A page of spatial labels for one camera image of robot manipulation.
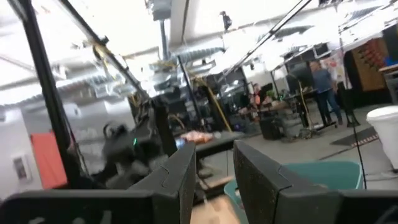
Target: teal bin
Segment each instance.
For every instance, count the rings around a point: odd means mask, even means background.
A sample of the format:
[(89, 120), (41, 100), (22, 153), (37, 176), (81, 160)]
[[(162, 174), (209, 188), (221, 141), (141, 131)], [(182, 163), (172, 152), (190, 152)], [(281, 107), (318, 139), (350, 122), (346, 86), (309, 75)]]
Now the teal bin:
[[(332, 190), (362, 189), (363, 175), (361, 166), (355, 162), (330, 161), (285, 164), (290, 170), (306, 177), (312, 182), (324, 185)], [(235, 180), (225, 185), (224, 193), (241, 224), (248, 224), (246, 214), (241, 208), (242, 200), (236, 193), (238, 185)]]

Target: floor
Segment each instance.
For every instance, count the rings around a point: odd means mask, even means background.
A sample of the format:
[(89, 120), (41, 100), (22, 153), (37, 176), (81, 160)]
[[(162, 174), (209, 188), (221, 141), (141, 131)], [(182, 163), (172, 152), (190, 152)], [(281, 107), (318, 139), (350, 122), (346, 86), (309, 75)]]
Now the floor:
[[(385, 105), (372, 105), (366, 108), (355, 110), (355, 116), (360, 126), (356, 127), (357, 131), (371, 127), (366, 122), (366, 115), (369, 111)], [(314, 123), (321, 123), (321, 118), (316, 109), (312, 106), (310, 116)], [(292, 143), (283, 143), (281, 141), (267, 141), (261, 135), (243, 139), (248, 145), (261, 151), (265, 155), (271, 157), (280, 163), (290, 162), (308, 162), (316, 161), (329, 155), (326, 161), (355, 161), (359, 162), (358, 150), (356, 148), (344, 151), (347, 146), (336, 146), (330, 143), (343, 137), (353, 134), (352, 128), (346, 125), (325, 128), (321, 135), (308, 140), (298, 140)], [(360, 150), (364, 162), (364, 170), (368, 180), (369, 189), (398, 189), (398, 178), (389, 174), (391, 165), (382, 150), (380, 141), (376, 140), (360, 146)], [(222, 176), (233, 175), (233, 157), (232, 152), (222, 152), (212, 157), (206, 158), (205, 163), (215, 168), (218, 173), (209, 181), (219, 179)]]

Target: wooden board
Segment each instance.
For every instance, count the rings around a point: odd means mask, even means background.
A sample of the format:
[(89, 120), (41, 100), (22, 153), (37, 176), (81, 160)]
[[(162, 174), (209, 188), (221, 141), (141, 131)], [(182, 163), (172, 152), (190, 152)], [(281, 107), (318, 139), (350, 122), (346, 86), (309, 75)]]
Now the wooden board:
[(227, 196), (219, 196), (193, 208), (191, 224), (240, 224)]

